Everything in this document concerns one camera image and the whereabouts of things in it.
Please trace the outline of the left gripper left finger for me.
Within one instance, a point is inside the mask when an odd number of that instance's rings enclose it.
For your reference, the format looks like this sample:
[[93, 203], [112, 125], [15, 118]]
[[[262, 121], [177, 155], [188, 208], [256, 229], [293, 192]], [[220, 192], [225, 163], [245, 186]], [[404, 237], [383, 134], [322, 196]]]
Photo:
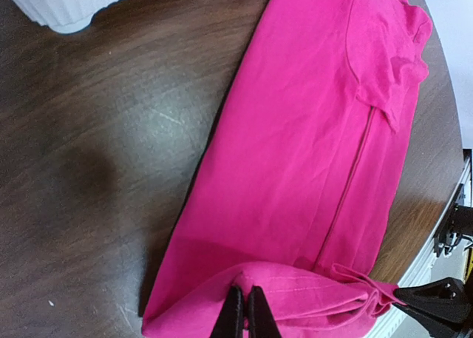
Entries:
[[239, 286], [231, 286], [210, 338], [243, 338], [244, 295]]

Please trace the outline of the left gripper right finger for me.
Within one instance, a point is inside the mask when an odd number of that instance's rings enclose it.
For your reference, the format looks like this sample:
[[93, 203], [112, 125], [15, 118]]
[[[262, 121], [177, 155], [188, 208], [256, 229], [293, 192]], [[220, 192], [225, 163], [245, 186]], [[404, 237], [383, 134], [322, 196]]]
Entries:
[[251, 338], [281, 338], [270, 306], [259, 286], [253, 286], [248, 295], [247, 318], [249, 337]]

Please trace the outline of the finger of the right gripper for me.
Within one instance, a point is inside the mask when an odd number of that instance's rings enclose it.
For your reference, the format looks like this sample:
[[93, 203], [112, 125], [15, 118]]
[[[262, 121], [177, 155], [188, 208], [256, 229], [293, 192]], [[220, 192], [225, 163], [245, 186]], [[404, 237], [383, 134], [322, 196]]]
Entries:
[[397, 288], [394, 306], [429, 334], [472, 333], [472, 278], [447, 277], [417, 287]]

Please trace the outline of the red t-shirt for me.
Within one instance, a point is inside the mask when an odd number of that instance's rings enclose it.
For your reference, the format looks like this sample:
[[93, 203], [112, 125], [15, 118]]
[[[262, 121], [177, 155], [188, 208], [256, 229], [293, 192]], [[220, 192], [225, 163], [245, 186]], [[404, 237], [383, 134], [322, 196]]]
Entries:
[[363, 337], [432, 33], [408, 0], [270, 0], [223, 104], [143, 315], [145, 337], [229, 335], [262, 291], [267, 337]]

